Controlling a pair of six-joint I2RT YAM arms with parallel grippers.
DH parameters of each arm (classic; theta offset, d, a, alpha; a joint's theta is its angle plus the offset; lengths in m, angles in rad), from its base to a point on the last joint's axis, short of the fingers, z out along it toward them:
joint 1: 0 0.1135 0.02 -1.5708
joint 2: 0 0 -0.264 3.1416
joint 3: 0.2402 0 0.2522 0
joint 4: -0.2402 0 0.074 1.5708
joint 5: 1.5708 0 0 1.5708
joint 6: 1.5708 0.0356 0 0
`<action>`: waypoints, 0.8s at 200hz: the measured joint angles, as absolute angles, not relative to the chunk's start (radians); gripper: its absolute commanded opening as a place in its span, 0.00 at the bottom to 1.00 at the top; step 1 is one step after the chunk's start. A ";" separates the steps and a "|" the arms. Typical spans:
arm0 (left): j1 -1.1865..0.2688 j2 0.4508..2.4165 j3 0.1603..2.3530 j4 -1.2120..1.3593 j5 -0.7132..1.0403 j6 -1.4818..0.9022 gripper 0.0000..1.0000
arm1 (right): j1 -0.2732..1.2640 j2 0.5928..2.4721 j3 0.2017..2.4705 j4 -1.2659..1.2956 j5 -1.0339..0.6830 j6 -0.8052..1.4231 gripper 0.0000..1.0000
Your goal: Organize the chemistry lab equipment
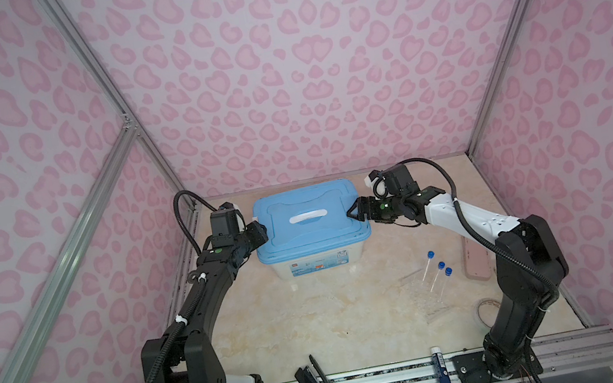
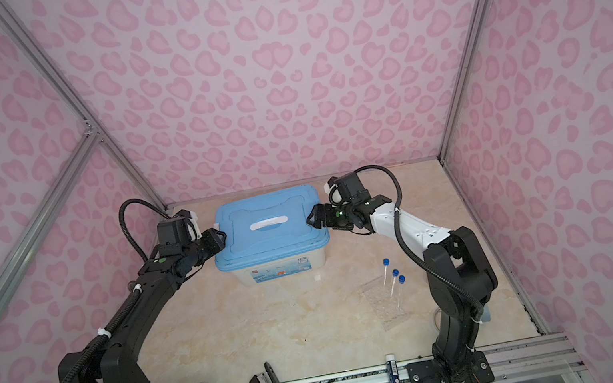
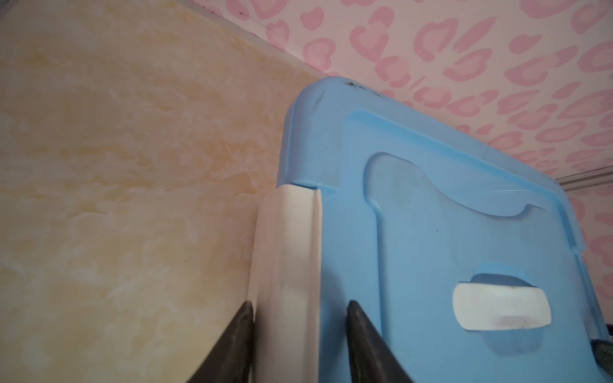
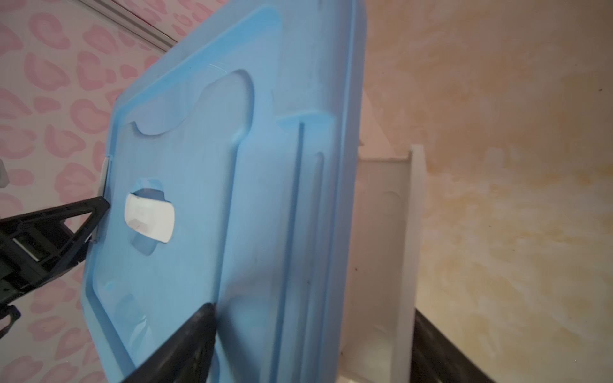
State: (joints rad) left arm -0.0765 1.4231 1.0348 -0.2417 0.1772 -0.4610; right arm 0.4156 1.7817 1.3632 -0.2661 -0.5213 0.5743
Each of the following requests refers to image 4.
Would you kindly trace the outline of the blue plastic bin lid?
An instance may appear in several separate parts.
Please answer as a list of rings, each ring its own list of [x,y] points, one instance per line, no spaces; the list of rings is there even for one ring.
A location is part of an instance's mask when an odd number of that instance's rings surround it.
[[[230,1],[118,97],[81,304],[120,382],[201,306],[212,382],[333,382],[358,162],[361,1]]]

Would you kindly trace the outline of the white plastic storage bin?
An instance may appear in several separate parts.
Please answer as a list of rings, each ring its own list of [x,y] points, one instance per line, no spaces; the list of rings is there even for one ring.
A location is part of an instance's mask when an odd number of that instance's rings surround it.
[[[424,148],[399,156],[362,95],[339,382],[410,380],[426,178]]]

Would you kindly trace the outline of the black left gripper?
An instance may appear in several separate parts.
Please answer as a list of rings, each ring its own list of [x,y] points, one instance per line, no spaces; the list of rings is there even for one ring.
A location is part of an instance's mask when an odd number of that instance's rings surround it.
[[[110,203],[102,196],[1,220],[1,338],[20,319],[12,304],[86,258]]]

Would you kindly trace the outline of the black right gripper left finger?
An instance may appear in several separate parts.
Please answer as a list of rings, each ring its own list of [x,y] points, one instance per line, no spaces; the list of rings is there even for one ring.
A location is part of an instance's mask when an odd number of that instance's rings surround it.
[[[124,383],[206,382],[216,343],[216,305],[201,306]]]

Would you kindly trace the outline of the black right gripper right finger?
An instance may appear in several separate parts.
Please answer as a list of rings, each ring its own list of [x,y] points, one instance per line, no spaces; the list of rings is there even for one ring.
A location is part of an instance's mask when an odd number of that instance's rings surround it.
[[[415,311],[410,381],[494,383],[419,310]]]

